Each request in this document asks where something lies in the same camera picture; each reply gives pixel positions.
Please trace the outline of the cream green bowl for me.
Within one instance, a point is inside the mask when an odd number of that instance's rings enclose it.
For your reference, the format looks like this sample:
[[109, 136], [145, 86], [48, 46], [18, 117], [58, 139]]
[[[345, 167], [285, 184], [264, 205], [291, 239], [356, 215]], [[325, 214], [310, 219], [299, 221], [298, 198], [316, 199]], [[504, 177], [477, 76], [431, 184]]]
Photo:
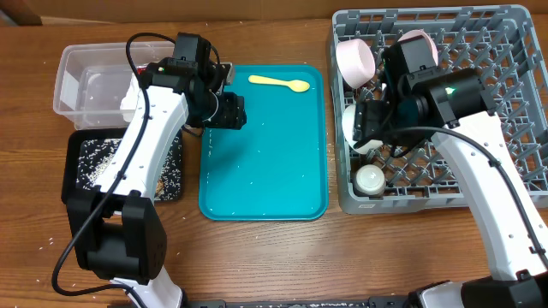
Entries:
[[380, 140], [373, 139], [367, 144], [363, 145], [360, 148], [356, 148], [356, 141], [353, 140], [353, 128], [354, 128], [354, 118], [355, 118], [355, 105], [348, 106], [345, 111], [342, 113], [342, 131], [343, 136], [348, 142], [348, 145], [352, 150], [359, 154], [367, 154], [370, 150], [376, 150], [384, 143]]

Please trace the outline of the pink bowl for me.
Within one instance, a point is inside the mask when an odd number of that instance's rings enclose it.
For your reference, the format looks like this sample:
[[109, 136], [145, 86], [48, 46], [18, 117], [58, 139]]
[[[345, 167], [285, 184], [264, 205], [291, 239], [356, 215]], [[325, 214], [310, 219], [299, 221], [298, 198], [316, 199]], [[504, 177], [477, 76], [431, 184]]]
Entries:
[[336, 60], [342, 78], [354, 89], [364, 86], [376, 73], [371, 49], [359, 38], [340, 42], [336, 47]]

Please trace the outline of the large white plate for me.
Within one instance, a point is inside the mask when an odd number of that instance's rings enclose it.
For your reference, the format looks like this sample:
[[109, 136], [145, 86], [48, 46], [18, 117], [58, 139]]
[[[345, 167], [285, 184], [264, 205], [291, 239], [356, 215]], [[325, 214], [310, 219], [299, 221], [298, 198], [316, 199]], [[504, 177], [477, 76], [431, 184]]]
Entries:
[[427, 41], [427, 43], [429, 44], [431, 53], [432, 53], [432, 58], [433, 58], [435, 64], [438, 65], [438, 48], [437, 48], [436, 44], [434, 43], [434, 41], [432, 40], [432, 38], [430, 37], [430, 35], [427, 34], [426, 32], [424, 32], [422, 29], [411, 30], [411, 31], [403, 34], [398, 39], [398, 41], [403, 41], [403, 40], [406, 40], [406, 39], [412, 39], [412, 38], [415, 38], [415, 37], [423, 37]]

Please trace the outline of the small white cup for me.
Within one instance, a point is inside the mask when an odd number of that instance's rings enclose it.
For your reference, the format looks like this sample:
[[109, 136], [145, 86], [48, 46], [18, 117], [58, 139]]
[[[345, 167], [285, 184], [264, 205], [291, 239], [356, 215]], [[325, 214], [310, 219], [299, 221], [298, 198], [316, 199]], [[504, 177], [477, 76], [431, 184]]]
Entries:
[[386, 179], [381, 168], [368, 164], [360, 167], [354, 176], [354, 189], [366, 196], [377, 197], [384, 193]]

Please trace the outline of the white napkin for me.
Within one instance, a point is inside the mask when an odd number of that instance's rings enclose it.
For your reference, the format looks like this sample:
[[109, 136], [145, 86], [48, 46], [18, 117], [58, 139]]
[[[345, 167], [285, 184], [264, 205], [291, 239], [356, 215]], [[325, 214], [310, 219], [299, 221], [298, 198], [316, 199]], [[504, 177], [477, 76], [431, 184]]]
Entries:
[[133, 74], [129, 82], [128, 90], [125, 97], [120, 103], [120, 111], [122, 112], [122, 119], [130, 123], [134, 117], [134, 112], [139, 100], [140, 87], [139, 81], [137, 81], [136, 76]]

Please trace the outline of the yellow plastic spoon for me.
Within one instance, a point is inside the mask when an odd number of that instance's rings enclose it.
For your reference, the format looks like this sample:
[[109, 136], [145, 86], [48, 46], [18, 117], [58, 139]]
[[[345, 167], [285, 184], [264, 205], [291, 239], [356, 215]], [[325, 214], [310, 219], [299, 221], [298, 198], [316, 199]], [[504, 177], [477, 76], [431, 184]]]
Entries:
[[310, 89], [309, 83], [304, 80], [279, 80], [260, 75], [250, 75], [248, 81], [258, 85], [286, 86], [293, 92], [306, 92]]

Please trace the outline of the brown food scrap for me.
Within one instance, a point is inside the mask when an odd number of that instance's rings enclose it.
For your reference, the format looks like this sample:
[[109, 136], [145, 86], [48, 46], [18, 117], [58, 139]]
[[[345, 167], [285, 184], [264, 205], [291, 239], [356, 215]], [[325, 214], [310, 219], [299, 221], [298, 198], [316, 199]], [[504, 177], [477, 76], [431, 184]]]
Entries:
[[159, 180], [155, 190], [155, 196], [160, 197], [164, 193], [164, 182]]

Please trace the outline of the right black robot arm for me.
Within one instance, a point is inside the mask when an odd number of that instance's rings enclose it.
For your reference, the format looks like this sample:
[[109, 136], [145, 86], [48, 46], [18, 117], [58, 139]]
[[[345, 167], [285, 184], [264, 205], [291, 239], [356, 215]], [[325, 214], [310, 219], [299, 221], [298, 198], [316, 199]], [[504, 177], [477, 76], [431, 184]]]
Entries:
[[547, 227], [505, 144], [497, 106], [476, 70], [445, 73], [431, 43], [400, 40], [382, 55], [388, 106], [358, 110], [356, 148], [373, 140], [430, 140], [450, 167], [479, 228], [489, 275], [420, 287], [408, 307], [544, 307]]

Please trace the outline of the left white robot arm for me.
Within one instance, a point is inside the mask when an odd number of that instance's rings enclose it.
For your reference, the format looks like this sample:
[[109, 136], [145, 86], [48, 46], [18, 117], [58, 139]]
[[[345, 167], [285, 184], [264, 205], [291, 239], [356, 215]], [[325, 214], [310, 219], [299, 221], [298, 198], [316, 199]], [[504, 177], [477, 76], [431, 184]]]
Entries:
[[156, 212], [155, 190], [170, 145], [185, 124], [240, 129], [244, 100], [224, 87], [232, 83], [230, 62], [205, 64], [165, 58], [136, 68], [128, 90], [134, 115], [114, 157], [92, 189], [75, 185], [79, 143], [73, 133], [64, 171], [62, 201], [72, 240], [57, 261], [52, 286], [70, 252], [78, 265], [105, 281], [101, 290], [121, 289], [137, 307], [184, 307], [185, 292], [164, 267], [167, 234]]

